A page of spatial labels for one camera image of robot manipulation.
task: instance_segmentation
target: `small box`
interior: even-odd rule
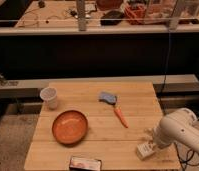
[[[101,160],[72,156],[69,164],[69,169],[72,171],[73,170],[100,171],[101,166],[102,166]]]

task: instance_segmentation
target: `orange brush handle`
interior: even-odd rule
[[[128,128],[128,124],[127,124],[120,108],[114,107],[114,112],[117,115],[117,117],[119,118],[119,120],[121,121],[121,123],[124,125],[124,127]]]

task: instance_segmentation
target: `orange object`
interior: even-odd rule
[[[121,121],[121,123],[124,125],[124,127],[128,128],[128,124],[122,114],[122,111],[120,108],[114,106],[114,113],[116,114],[116,116],[119,118],[119,120]]]
[[[87,133],[88,121],[81,112],[69,110],[61,113],[52,126],[54,138],[63,144],[79,142]]]
[[[146,9],[144,5],[137,5],[136,9],[132,8],[130,5],[127,5],[124,13],[130,24],[143,24],[145,11]]]
[[[97,7],[101,11],[118,9],[123,0],[96,0]]]

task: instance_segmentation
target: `black cable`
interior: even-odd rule
[[[166,55],[166,58],[165,58],[164,80],[163,80],[162,88],[160,90],[160,94],[163,93],[165,85],[166,85],[167,72],[168,72],[168,67],[169,67],[169,59],[170,59],[170,54],[171,54],[171,48],[172,48],[171,32],[168,29],[168,52],[167,52],[167,55]]]
[[[170,30],[168,29],[168,51],[167,51],[167,55],[166,55],[166,58],[165,58],[164,80],[163,80],[162,87],[161,87],[160,92],[159,92],[159,93],[160,93],[160,96],[161,96],[161,94],[163,93],[164,88],[165,88],[165,85],[166,85],[167,72],[168,72],[168,66],[169,66],[169,59],[170,59],[170,54],[171,54],[171,48],[172,48],[171,32],[170,32]],[[164,104],[163,104],[163,102],[162,102],[161,97],[159,98],[159,103],[160,103],[160,105],[161,105],[161,108],[162,108],[162,110],[163,110],[163,113],[166,115],[165,107],[164,107]]]
[[[176,146],[176,151],[177,151],[177,156],[179,158],[179,162],[181,164],[181,168],[182,168],[182,171],[185,171],[187,169],[187,166],[192,166],[192,167],[196,167],[196,166],[199,166],[199,161],[195,164],[193,163],[189,163],[190,161],[192,161],[193,157],[195,156],[195,154],[198,155],[198,158],[199,158],[199,154],[196,153],[195,151],[193,151],[192,149],[189,149],[187,152],[186,152],[186,159],[182,159],[182,157],[179,155],[179,149],[178,149],[178,146],[176,143],[174,143],[175,146]]]

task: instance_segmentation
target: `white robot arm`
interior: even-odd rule
[[[168,147],[175,140],[199,153],[199,130],[193,127],[196,115],[187,108],[181,108],[164,116],[152,130],[152,141],[137,146],[137,155],[141,159],[155,153],[154,147]]]

